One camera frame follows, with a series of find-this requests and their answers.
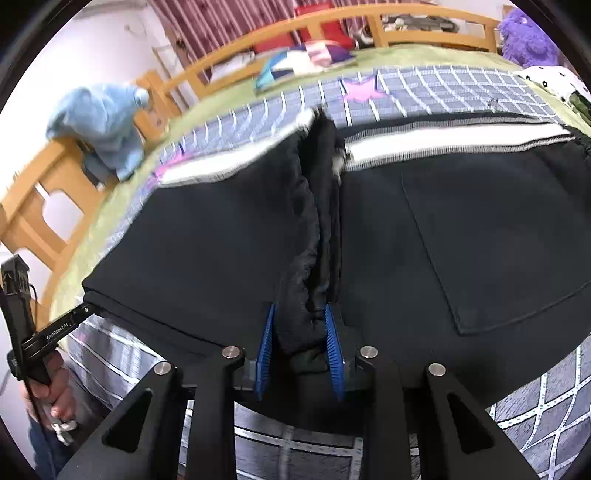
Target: wooden bed rail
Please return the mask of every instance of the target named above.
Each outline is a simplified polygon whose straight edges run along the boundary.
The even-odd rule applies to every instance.
[[[96,209],[112,186],[99,191],[82,173],[83,152],[72,138],[51,140],[19,173],[2,200],[0,239],[15,252],[29,249],[51,270],[42,298],[37,299],[37,328],[49,321],[49,309],[57,282],[67,270],[76,247],[88,231]],[[83,218],[65,242],[43,218],[40,184],[47,193],[63,191],[82,211]]]
[[[440,17],[457,18],[480,24],[484,29],[484,38],[471,35],[460,35],[449,32],[429,31],[390,31],[386,32],[382,25],[382,15],[386,14],[411,14],[411,15],[437,15]],[[496,53],[495,28],[499,22],[493,18],[476,15],[461,10],[437,7],[434,5],[420,4],[379,4],[379,5],[355,5],[352,7],[332,8],[314,12],[301,17],[290,18],[273,25],[253,31],[237,40],[211,52],[202,59],[193,63],[184,72],[159,85],[154,91],[154,97],[159,98],[159,103],[165,105],[170,92],[183,82],[187,82],[197,97],[203,99],[218,90],[240,80],[255,76],[259,73],[266,59],[255,60],[244,68],[225,76],[215,82],[204,84],[199,79],[199,74],[213,65],[224,61],[236,53],[242,52],[264,40],[303,28],[308,29],[312,39],[322,40],[324,34],[322,23],[334,20],[342,20],[351,17],[366,17],[369,29],[374,38],[375,47],[387,47],[392,43],[431,43],[445,44],[447,46],[461,46],[485,50]]]

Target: wooden bed frame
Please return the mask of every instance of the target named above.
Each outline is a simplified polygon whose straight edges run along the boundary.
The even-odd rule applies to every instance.
[[[484,36],[480,38],[425,31],[386,32],[381,21],[385,14],[436,15],[465,20],[482,25]],[[151,108],[136,114],[136,127],[148,142],[157,142],[165,132],[169,120],[181,114],[171,93],[182,83],[187,82],[196,96],[203,99],[240,80],[256,76],[266,59],[255,60],[215,82],[204,83],[200,74],[213,65],[264,40],[303,28],[308,29],[312,39],[321,40],[322,23],[352,17],[366,18],[375,47],[387,47],[395,43],[428,43],[494,53],[497,49],[495,28],[499,22],[469,12],[420,4],[357,5],[314,12],[251,32],[211,52],[166,82],[156,71],[146,72],[136,83],[150,92]],[[11,252],[20,248],[29,249],[51,270],[50,279],[37,305],[38,329],[50,321],[49,310],[57,283],[67,271],[72,255],[92,224],[99,206],[116,187],[116,182],[113,182],[102,190],[97,189],[80,169],[82,157],[83,150],[74,139],[50,141],[19,173],[0,204],[0,240]],[[37,184],[49,194],[62,190],[83,212],[82,219],[67,241],[63,241],[43,219],[44,198],[37,191]]]

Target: white wall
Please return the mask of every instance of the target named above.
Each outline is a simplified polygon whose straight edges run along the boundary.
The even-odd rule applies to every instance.
[[[21,171],[45,145],[47,120],[63,95],[81,85],[129,82],[148,69],[158,70],[165,78],[152,47],[166,44],[164,30],[149,7],[94,14],[68,22],[35,58],[0,113],[0,198],[11,185],[13,174]],[[172,74],[182,71],[172,49],[163,50],[162,57]],[[44,210],[48,224],[64,238],[70,235],[79,215],[79,210],[69,200],[60,200],[59,195],[52,195]],[[9,255],[2,246],[0,262]],[[48,269],[30,252],[24,252],[23,259],[31,268],[31,282],[41,297]],[[1,313],[0,324],[1,382],[7,370],[2,359],[10,350]],[[21,451],[32,462],[27,414],[12,377],[0,397],[0,415]]]
[[[485,15],[486,17],[503,19],[503,5],[515,6],[509,0],[439,0],[441,7],[456,8],[473,14]]]

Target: light blue towel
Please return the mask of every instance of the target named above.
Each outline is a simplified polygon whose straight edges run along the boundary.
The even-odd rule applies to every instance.
[[[134,113],[150,96],[133,85],[103,83],[78,87],[58,104],[47,125],[48,140],[75,137],[88,142],[96,155],[86,155],[84,167],[104,182],[109,173],[126,180],[144,159],[144,146],[134,127]]]

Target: red curtain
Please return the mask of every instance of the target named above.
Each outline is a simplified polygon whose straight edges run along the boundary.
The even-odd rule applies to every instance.
[[[400,3],[400,0],[389,1]],[[150,0],[162,22],[184,41],[192,61],[257,28],[293,17],[294,7],[324,2],[326,0]],[[332,0],[336,7],[377,3],[388,3],[388,0]],[[348,30],[356,30],[361,25],[360,18],[346,23]]]

